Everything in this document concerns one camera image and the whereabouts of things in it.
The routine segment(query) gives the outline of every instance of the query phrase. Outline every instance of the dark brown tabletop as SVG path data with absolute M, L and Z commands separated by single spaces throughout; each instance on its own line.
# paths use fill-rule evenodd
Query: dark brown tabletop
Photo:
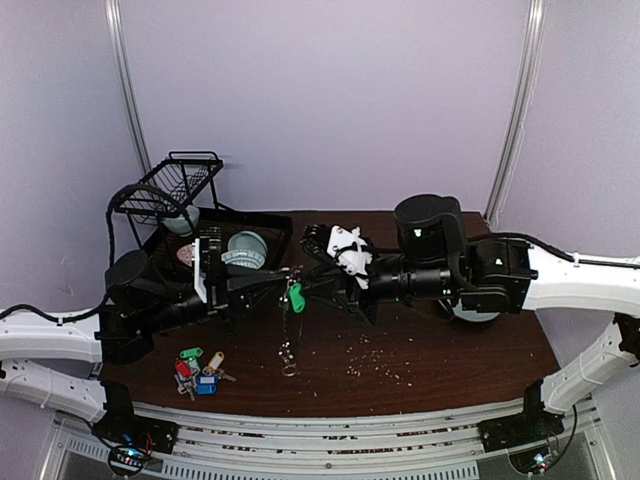
M 293 212 L 294 237 L 283 265 L 312 262 L 298 244 L 304 225 L 362 228 L 376 246 L 395 246 L 390 212 Z M 465 214 L 469 236 L 487 228 Z M 156 336 L 156 350 L 127 366 L 105 365 L 101 378 L 127 385 L 134 401 L 164 407 L 243 415 L 327 417 L 425 412 L 512 400 L 558 368 L 533 313 L 501 315 L 482 324 L 447 322 L 432 302 L 410 309 L 383 304 L 375 327 L 329 306 L 310 302 L 298 348 L 299 374 L 282 376 L 277 355 L 282 311 L 275 297 L 237 326 L 235 338 L 215 324 Z M 237 382 L 196 397 L 176 391 L 174 362 L 181 350 L 204 350 L 203 362 L 225 354 L 223 367 Z

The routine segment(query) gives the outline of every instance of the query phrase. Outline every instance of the green key tag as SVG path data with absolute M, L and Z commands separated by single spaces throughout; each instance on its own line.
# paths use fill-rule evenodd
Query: green key tag
M 200 375 L 200 364 L 196 357 L 189 357 L 186 360 L 186 364 L 189 366 L 192 375 Z
M 200 347 L 189 348 L 188 350 L 183 350 L 180 352 L 180 358 L 182 360 L 187 360 L 189 358 L 198 358 L 202 355 L 202 349 Z
M 291 288 L 287 290 L 287 296 L 289 297 L 294 313 L 302 313 L 307 306 L 307 301 L 302 296 L 302 285 L 299 283 L 291 285 Z

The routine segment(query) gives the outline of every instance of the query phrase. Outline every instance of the dish rack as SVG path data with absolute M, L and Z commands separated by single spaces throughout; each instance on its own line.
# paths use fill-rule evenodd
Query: dish rack
M 144 250 L 151 263 L 167 280 L 187 282 L 193 278 L 191 267 L 178 260 L 180 248 L 193 243 L 203 228 L 216 226 L 221 229 L 223 247 L 229 238 L 241 231 L 253 231 L 266 242 L 268 252 L 263 268 L 278 268 L 293 234 L 291 218 L 259 212 L 239 212 L 218 201 L 214 177 L 224 164 L 212 151 L 173 151 L 138 183 L 161 190 L 159 195 L 149 190 L 137 190 L 123 195 L 114 212 L 127 216 L 138 247 Z M 166 218 L 176 218 L 180 212 L 200 196 L 209 186 L 212 208 L 198 207 L 200 219 L 189 236 L 170 232 L 162 223 Z M 156 228 L 144 241 L 139 225 Z

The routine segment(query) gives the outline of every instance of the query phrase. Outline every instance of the vertical metal post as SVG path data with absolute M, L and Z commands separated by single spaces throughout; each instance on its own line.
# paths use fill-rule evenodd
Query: vertical metal post
M 531 99 L 532 84 L 535 79 L 536 65 L 540 52 L 540 40 L 542 39 L 542 24 L 544 20 L 544 0 L 531 0 L 529 6 L 529 23 L 525 33 L 522 61 L 520 63 L 520 75 L 516 95 L 513 101 L 513 110 L 507 129 L 504 146 L 498 171 L 493 182 L 487 209 L 484 217 L 489 227 L 498 226 L 498 214 L 502 208 L 507 194 L 511 174 L 515 165 L 516 156 L 522 131 L 522 123 Z
M 129 60 L 127 58 L 127 50 L 124 42 L 124 31 L 122 29 L 122 20 L 120 18 L 120 1 L 106 0 L 107 23 L 109 25 L 109 35 L 113 43 L 113 51 L 118 65 L 120 74 L 120 84 L 124 96 L 125 110 L 127 120 L 129 121 L 129 130 L 133 138 L 133 145 L 138 156 L 138 163 L 143 175 L 151 170 L 151 162 L 149 161 L 149 153 L 142 134 L 142 125 L 140 123 L 140 115 L 136 99 L 133 94 L 133 83 L 131 81 L 131 72 L 129 70 Z

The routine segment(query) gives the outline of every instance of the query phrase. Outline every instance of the white wall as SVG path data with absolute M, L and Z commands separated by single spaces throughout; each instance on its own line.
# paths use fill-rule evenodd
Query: white wall
M 242 209 L 484 208 L 528 2 L 122 2 L 151 158 L 227 156 Z
M 106 203 L 139 176 L 104 1 L 0 3 L 0 165 L 0 308 L 96 304 Z M 34 478 L 52 418 L 0 398 L 0 479 Z
M 640 255 L 640 3 L 552 0 L 534 99 L 500 230 L 568 251 Z M 548 310 L 540 320 L 561 364 L 611 316 Z M 622 462 L 638 478 L 638 370 L 596 394 Z

